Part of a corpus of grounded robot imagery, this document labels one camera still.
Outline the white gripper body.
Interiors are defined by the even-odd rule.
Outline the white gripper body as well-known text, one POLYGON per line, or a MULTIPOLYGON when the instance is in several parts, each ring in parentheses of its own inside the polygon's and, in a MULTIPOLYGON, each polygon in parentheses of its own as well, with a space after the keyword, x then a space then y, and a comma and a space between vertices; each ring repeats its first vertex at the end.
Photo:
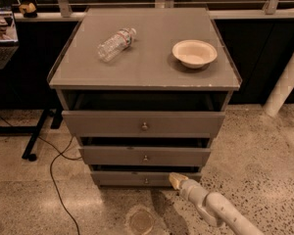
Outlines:
POLYGON ((195 207, 202 206, 208 191, 193 179, 182 180, 179 189, 180 196, 195 207))

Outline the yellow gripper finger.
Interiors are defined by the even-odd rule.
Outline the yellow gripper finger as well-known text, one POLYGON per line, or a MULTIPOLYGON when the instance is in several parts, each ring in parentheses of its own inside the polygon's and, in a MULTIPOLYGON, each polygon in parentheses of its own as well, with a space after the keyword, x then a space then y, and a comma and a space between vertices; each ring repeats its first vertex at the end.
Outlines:
POLYGON ((169 174, 169 181, 174 190, 179 190, 180 184, 184 180, 188 180, 188 177, 183 174, 177 172, 171 172, 169 174))

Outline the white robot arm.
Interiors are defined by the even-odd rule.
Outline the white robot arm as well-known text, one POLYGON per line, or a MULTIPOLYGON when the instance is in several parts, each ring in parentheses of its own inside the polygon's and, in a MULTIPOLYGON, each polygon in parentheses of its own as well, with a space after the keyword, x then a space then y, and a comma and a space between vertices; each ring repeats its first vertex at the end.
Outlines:
POLYGON ((209 192, 199 182, 176 172, 170 173, 169 181, 209 225, 220 227, 225 223, 235 235, 265 235, 221 193, 209 192))

